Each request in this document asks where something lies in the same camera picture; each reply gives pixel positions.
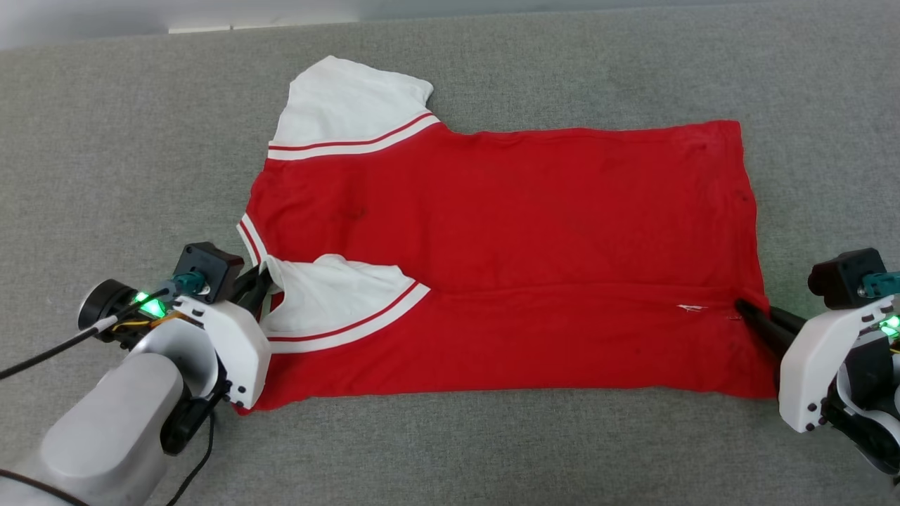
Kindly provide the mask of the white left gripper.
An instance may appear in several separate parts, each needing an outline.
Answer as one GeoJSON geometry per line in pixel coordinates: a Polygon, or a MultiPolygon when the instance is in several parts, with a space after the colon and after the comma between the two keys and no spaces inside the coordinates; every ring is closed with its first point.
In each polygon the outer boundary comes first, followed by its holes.
{"type": "Polygon", "coordinates": [[[255,266],[235,279],[231,301],[205,304],[188,296],[174,301],[176,311],[202,325],[232,383],[229,399],[246,410],[266,385],[272,348],[258,323],[271,310],[272,287],[270,273],[255,266]],[[249,304],[251,313],[237,304],[249,304]]]}

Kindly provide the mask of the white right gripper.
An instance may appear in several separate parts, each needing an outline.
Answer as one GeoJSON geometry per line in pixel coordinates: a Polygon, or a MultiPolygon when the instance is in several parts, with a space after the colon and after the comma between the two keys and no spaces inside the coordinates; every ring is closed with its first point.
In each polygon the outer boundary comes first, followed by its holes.
{"type": "Polygon", "coordinates": [[[818,409],[851,348],[862,337],[886,337],[880,323],[894,314],[894,296],[855,309],[829,310],[810,320],[745,299],[734,307],[781,360],[779,414],[791,429],[804,433],[818,424],[818,409]]]}

